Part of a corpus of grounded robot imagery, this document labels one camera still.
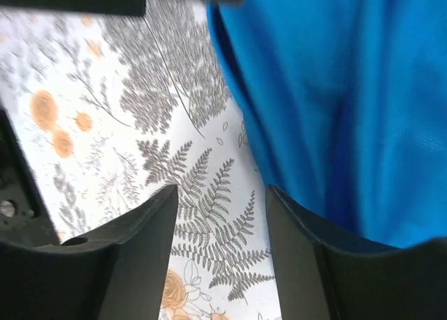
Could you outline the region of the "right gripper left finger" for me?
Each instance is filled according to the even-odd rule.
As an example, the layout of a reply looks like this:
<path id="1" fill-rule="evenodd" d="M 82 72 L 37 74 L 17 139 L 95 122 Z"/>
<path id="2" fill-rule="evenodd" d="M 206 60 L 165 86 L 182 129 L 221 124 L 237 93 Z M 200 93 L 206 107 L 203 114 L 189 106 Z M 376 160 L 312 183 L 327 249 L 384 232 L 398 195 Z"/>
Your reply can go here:
<path id="1" fill-rule="evenodd" d="M 2 319 L 156 319 L 177 216 L 175 185 L 61 245 L 1 241 Z"/>

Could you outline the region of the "blue cloth napkin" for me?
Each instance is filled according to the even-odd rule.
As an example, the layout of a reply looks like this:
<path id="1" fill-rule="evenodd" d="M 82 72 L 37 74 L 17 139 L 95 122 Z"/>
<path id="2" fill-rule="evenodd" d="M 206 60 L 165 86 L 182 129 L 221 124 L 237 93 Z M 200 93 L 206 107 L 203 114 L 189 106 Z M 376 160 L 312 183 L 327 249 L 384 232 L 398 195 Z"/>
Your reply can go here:
<path id="1" fill-rule="evenodd" d="M 207 5 L 266 184 L 362 237 L 446 235 L 446 0 Z"/>

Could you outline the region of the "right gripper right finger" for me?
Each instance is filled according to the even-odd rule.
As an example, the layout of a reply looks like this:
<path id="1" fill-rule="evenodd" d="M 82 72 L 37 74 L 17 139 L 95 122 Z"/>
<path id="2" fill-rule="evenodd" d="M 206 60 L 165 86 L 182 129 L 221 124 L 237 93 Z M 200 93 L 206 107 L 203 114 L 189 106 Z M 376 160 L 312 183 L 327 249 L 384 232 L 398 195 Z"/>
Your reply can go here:
<path id="1" fill-rule="evenodd" d="M 362 238 L 266 191 L 284 319 L 445 319 L 446 239 L 399 249 Z"/>

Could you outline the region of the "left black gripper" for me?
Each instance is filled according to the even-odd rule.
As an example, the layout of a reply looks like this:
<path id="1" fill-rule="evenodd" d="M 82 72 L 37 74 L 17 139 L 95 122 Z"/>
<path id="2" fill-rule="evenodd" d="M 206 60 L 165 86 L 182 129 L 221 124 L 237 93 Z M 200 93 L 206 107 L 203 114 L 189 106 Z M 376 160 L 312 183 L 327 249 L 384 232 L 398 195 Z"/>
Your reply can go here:
<path id="1" fill-rule="evenodd" d="M 1 241 L 25 247 L 59 244 L 4 109 L 1 109 Z"/>

